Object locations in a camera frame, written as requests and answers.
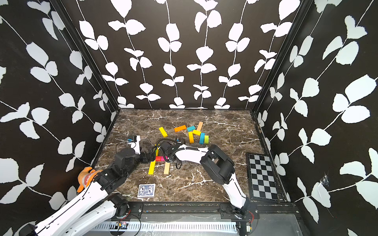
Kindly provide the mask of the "yellow-green long block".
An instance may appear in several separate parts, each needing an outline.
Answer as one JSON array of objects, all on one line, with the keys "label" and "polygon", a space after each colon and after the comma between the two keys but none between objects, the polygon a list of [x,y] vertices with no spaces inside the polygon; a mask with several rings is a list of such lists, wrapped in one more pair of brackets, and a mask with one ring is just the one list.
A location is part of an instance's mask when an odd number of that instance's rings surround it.
[{"label": "yellow-green long block", "polygon": [[150,162],[148,175],[153,175],[154,174],[155,166],[156,166],[156,162],[155,161]]}]

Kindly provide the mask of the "magenta block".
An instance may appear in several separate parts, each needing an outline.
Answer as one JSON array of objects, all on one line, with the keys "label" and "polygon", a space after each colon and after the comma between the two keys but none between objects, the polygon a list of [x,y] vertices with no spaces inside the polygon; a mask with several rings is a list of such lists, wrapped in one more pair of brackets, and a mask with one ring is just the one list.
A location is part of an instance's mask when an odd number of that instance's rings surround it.
[{"label": "magenta block", "polygon": [[162,159],[163,159],[165,162],[170,162],[170,161],[169,161],[169,158],[166,157],[166,156],[162,156]]}]

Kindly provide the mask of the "tan wood long block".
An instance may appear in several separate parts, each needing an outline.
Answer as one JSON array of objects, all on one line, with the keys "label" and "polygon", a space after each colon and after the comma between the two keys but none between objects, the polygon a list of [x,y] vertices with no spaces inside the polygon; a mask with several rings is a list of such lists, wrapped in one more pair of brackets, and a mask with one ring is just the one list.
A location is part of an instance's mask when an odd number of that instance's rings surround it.
[{"label": "tan wood long block", "polygon": [[164,175],[168,175],[169,171],[170,171],[170,163],[169,162],[165,162],[163,174]]}]

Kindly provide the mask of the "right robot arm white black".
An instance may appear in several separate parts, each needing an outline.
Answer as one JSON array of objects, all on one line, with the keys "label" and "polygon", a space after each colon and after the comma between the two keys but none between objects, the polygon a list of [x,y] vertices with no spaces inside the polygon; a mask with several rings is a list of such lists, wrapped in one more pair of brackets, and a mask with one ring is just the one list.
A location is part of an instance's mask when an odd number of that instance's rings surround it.
[{"label": "right robot arm white black", "polygon": [[225,189],[233,212],[240,217],[248,212],[250,200],[238,183],[235,163],[217,145],[190,147],[185,143],[163,138],[157,141],[152,152],[159,152],[170,163],[188,161],[200,164],[212,181]]}]

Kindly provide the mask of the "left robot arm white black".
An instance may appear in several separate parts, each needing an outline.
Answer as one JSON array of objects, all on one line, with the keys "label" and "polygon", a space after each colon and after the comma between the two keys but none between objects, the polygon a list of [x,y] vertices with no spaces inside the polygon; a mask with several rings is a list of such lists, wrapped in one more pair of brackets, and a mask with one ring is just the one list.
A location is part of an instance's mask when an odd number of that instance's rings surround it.
[{"label": "left robot arm white black", "polygon": [[27,224],[21,236],[82,236],[114,216],[125,219],[131,213],[126,199],[114,190],[125,183],[139,164],[155,160],[155,152],[136,153],[126,147],[116,153],[114,162],[94,174],[83,191],[62,209],[36,225]]}]

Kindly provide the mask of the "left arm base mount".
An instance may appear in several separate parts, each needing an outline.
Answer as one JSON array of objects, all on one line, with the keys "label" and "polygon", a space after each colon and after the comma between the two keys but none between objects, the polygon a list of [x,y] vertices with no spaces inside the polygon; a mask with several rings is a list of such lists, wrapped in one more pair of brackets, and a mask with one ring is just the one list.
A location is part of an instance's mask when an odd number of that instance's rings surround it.
[{"label": "left arm base mount", "polygon": [[127,218],[128,215],[136,216],[138,219],[141,218],[143,212],[144,204],[142,202],[126,202],[121,203],[116,210],[116,218],[124,219]]}]

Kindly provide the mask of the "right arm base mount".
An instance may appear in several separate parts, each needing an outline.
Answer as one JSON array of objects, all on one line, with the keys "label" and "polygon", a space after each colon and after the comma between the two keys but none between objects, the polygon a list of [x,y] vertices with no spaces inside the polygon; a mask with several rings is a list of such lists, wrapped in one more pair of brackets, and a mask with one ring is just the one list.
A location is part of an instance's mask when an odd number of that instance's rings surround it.
[{"label": "right arm base mount", "polygon": [[242,209],[234,207],[231,203],[222,203],[218,209],[222,219],[230,219],[236,221],[251,221],[260,219],[259,211],[255,203],[249,203]]}]

